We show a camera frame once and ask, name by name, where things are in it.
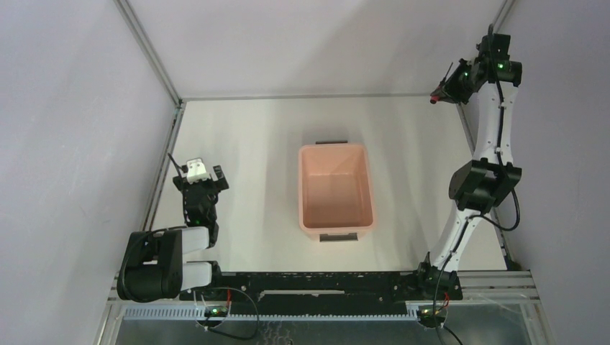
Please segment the red handled screwdriver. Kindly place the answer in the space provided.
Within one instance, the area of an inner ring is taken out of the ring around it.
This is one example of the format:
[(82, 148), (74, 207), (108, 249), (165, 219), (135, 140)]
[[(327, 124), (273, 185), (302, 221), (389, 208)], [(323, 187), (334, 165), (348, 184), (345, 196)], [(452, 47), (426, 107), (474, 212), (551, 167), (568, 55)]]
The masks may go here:
[(433, 92), (430, 93), (429, 102), (431, 104), (436, 104), (439, 101), (441, 101), (442, 99), (447, 98), (446, 93), (444, 91), (444, 87), (447, 82), (447, 77), (449, 76), (449, 74), (452, 70), (452, 66), (453, 66), (453, 63), (450, 63), (450, 66), (447, 69), (447, 72), (445, 73), (444, 77), (441, 79), (438, 86), (433, 90)]

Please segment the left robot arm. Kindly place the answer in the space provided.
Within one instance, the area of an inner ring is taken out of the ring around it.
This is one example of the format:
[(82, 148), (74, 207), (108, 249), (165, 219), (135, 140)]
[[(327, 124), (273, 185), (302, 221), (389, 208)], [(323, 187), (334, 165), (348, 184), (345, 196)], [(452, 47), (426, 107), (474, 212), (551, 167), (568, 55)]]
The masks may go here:
[(129, 235), (117, 278), (122, 300), (150, 303), (191, 288), (214, 300), (224, 292), (225, 281), (213, 273), (212, 263), (188, 264), (183, 258), (217, 242), (219, 194), (229, 189), (222, 167), (207, 170), (202, 161), (192, 160), (177, 169), (172, 181), (181, 194), (183, 224)]

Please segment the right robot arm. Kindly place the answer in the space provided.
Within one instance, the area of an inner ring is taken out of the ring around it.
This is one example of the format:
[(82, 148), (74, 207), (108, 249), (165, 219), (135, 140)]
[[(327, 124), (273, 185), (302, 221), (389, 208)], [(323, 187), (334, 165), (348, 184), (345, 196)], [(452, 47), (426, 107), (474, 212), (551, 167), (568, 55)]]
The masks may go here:
[(450, 216), (440, 239), (414, 273), (415, 289), (430, 300), (456, 299), (458, 268), (466, 244), (481, 221), (507, 196), (516, 201), (522, 169), (511, 153), (511, 120), (522, 82), (522, 64), (509, 55), (510, 36), (492, 26), (477, 44), (478, 54), (461, 59), (430, 93), (431, 104), (466, 105), (476, 96), (480, 119), (470, 161), (456, 170), (448, 188)]

